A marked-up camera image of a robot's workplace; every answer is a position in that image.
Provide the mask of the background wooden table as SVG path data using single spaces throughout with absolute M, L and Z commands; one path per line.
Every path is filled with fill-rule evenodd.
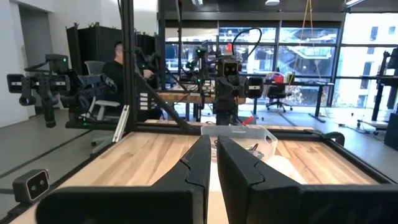
M 196 103 L 196 104 L 202 103 L 202 97 L 200 96 L 199 93 L 177 93 L 171 91 L 157 92 L 157 93 L 160 96 L 160 98 L 166 102 Z M 214 103 L 215 96 L 214 95 L 206 96 L 204 102 Z M 237 102 L 239 105 L 243 105 L 246 103 L 246 98 L 238 98 Z

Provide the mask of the grey office chair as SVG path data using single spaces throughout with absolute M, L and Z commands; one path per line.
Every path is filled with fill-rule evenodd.
M 87 67 L 89 75 L 97 75 L 102 73 L 104 62 L 89 60 L 85 61 L 84 64 Z M 112 119 L 111 116 L 106 116 L 105 112 L 107 109 L 117 108 L 120 104 L 114 101 L 97 100 L 93 97 L 89 110 L 86 114 L 86 118 L 93 118 L 95 121 L 107 121 Z

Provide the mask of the black office chair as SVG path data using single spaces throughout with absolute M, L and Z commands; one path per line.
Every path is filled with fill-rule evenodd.
M 269 85 L 268 92 L 266 93 L 266 97 L 269 99 L 269 102 L 266 103 L 267 110 L 270 110 L 271 106 L 276 106 L 277 108 L 281 108 L 285 113 L 285 106 L 289 106 L 292 111 L 293 108 L 291 105 L 281 102 L 281 100 L 292 96 L 290 92 L 286 92 L 285 85 Z

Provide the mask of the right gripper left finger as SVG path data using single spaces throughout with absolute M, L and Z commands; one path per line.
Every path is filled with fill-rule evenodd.
M 152 188 L 152 224 L 207 224 L 211 141 L 202 135 Z

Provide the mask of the black cabinet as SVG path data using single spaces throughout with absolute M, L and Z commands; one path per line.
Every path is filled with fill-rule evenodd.
M 398 151 L 398 113 L 390 114 L 384 144 Z

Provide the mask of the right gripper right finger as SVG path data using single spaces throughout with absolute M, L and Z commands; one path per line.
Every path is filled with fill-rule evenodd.
M 299 224 L 299 183 L 219 136 L 218 176 L 229 224 Z

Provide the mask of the clear plastic bin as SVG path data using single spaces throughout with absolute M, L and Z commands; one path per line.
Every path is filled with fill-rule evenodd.
M 266 128 L 248 126 L 202 126 L 202 135 L 209 135 L 211 148 L 216 147 L 218 136 L 226 136 L 266 162 L 275 155 L 278 139 Z

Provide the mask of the white plastic bin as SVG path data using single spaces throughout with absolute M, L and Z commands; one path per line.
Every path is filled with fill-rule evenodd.
M 306 183 L 304 178 L 299 174 L 298 170 L 292 165 L 292 163 L 287 158 L 274 155 L 268 158 L 266 164 L 300 184 Z M 211 148 L 211 173 L 210 173 L 209 188 L 210 189 L 208 196 L 207 224 L 228 224 L 229 221 L 218 177 L 218 166 L 217 166 L 215 146 Z

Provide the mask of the background robot with green light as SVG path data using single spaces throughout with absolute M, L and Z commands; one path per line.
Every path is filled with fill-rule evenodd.
M 187 77 L 198 85 L 198 92 L 202 98 L 210 97 L 213 87 L 209 73 L 207 48 L 197 47 L 194 53 L 193 60 L 185 64 L 185 68 L 188 70 Z

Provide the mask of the black aluminium table frame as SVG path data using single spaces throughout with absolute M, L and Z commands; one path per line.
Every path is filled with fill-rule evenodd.
M 121 6 L 119 7 L 119 13 L 121 15 L 122 22 L 122 35 L 123 35 L 123 53 L 124 53 L 124 89 L 125 89 L 125 102 L 130 106 L 130 112 L 126 127 L 124 129 L 124 134 L 137 134 L 137 133 L 155 133 L 155 134 L 168 134 L 168 135 L 191 135 L 199 136 L 201 134 L 201 126 L 195 126 L 188 124 L 186 121 L 181 120 L 176 112 L 153 90 L 148 83 L 144 80 L 141 75 L 141 71 L 136 69 L 136 55 L 134 51 L 134 34 L 133 34 L 133 0 L 121 0 Z M 175 124 L 165 124 L 165 123 L 139 123 L 137 120 L 137 110 L 139 106 L 137 100 L 140 94 L 137 92 L 136 85 L 140 83 L 143 88 L 146 89 L 148 94 L 148 99 L 154 99 L 159 106 L 161 106 L 167 113 L 173 117 Z M 94 124 L 93 129 L 100 129 L 109 131 L 113 129 L 116 130 L 117 124 Z M 276 137 L 280 137 L 281 140 L 289 141 L 321 141 L 329 145 L 334 151 L 343 156 L 350 164 L 356 166 L 360 171 L 364 172 L 370 178 L 374 179 L 376 182 L 381 184 L 397 184 L 397 181 L 389 178 L 381 171 L 377 170 L 375 167 L 371 166 L 366 161 L 362 160 L 355 154 L 349 152 L 342 143 L 334 142 L 331 138 L 327 138 L 326 134 L 311 130 L 293 130 L 293 129 L 272 129 L 271 133 Z M 111 144 L 114 135 L 100 140 L 91 155 L 101 153 Z

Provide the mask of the black standing desk frame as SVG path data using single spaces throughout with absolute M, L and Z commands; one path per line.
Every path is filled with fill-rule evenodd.
M 376 78 L 377 93 L 371 121 L 377 120 L 384 86 L 393 86 L 398 88 L 398 47 L 394 48 L 391 53 L 388 51 L 383 53 L 382 63 Z

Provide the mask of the person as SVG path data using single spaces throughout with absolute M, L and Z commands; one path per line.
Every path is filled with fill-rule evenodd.
M 117 86 L 115 93 L 107 93 L 102 97 L 102 100 L 118 102 L 120 105 L 124 104 L 124 74 L 123 74 L 123 43 L 121 41 L 115 44 L 114 60 L 104 64 L 102 72 Z

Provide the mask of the silver aluminium bar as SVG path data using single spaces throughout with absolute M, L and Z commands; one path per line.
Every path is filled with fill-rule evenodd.
M 122 113 L 121 113 L 119 121 L 118 121 L 118 125 L 116 127 L 114 136 L 112 138 L 113 143 L 119 142 L 122 139 L 123 134 L 124 134 L 124 129 L 126 127 L 126 123 L 128 120 L 129 112 L 130 112 L 130 106 L 124 105 Z

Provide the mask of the background black desk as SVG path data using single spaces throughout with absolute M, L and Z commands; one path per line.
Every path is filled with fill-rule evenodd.
M 321 100 L 322 100 L 322 93 L 323 93 L 323 88 L 325 86 L 331 87 L 334 86 L 333 83 L 325 83 L 325 82 L 292 82 L 292 83 L 283 83 L 283 82 L 275 82 L 274 80 L 266 80 L 264 83 L 264 92 L 267 93 L 269 89 L 269 85 L 285 85 L 285 90 L 288 86 L 312 86 L 312 87 L 317 87 L 318 88 L 318 93 L 317 93 L 317 101 L 316 101 L 316 106 L 315 106 L 315 113 L 311 114 L 309 113 L 308 115 L 313 117 L 314 119 L 318 120 L 321 123 L 325 123 L 325 120 L 322 120 L 319 118 L 320 114 L 320 107 L 321 107 Z

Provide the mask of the black partition screen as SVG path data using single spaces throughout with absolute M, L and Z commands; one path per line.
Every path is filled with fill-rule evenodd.
M 122 31 L 91 24 L 79 28 L 78 24 L 66 28 L 72 69 L 80 75 L 87 75 L 85 61 L 110 62 L 114 59 L 115 44 L 122 41 Z

